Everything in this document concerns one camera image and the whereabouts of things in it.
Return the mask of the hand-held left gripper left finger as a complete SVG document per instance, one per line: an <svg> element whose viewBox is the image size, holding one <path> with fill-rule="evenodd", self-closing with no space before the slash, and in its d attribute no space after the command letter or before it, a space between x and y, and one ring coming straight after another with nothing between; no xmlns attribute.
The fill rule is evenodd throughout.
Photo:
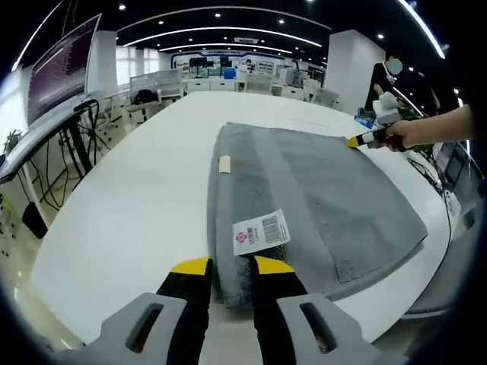
<svg viewBox="0 0 487 365"><path fill-rule="evenodd" d="M212 260L175 265L156 293L107 318L83 348L86 364L197 364L208 328Z"/></svg>

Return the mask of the person's right hand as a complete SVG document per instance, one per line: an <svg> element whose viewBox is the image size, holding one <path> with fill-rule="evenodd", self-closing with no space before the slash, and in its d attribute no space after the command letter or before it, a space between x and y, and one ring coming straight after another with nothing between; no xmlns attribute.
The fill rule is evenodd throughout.
<svg viewBox="0 0 487 365"><path fill-rule="evenodd" d="M401 120L386 127L384 146L393 152L405 152L414 141L414 121Z"/></svg>

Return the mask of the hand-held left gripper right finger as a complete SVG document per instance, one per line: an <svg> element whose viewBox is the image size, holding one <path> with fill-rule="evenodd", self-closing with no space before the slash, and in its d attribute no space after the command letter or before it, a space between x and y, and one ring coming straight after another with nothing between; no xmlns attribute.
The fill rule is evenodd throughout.
<svg viewBox="0 0 487 365"><path fill-rule="evenodd" d="M379 364L359 323L322 294L309 294L287 263L250 261L253 323L264 364Z"/></svg>

